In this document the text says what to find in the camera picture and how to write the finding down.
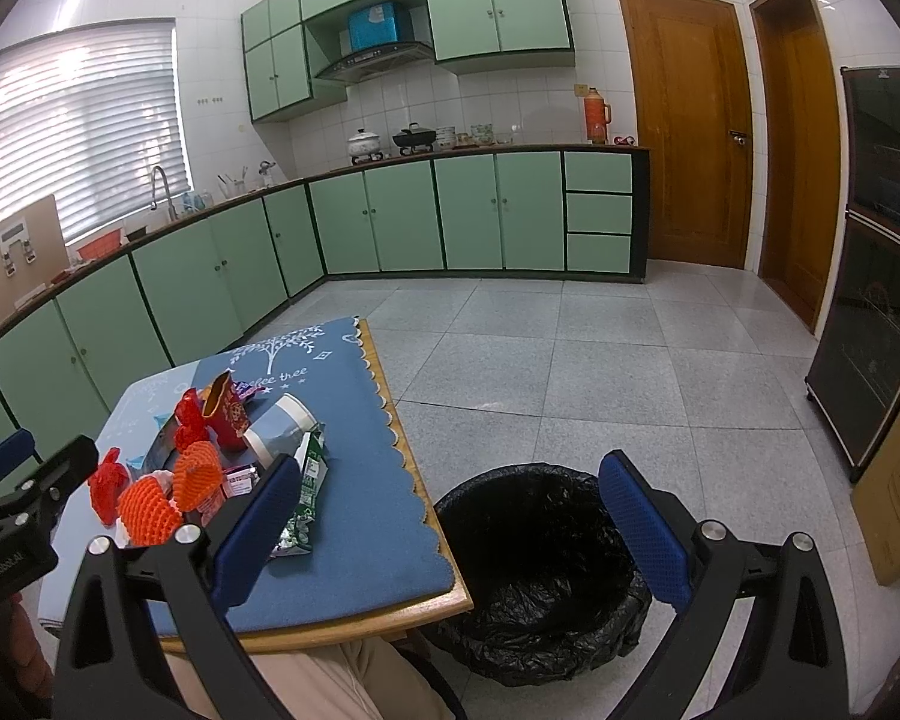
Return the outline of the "person's hand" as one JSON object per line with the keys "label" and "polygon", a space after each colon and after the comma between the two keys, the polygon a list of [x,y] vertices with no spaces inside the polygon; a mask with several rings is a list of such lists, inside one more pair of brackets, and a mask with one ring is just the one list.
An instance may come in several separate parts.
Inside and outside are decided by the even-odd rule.
{"label": "person's hand", "polygon": [[25,692],[37,699],[52,699],[53,670],[43,655],[20,592],[0,603],[0,652]]}

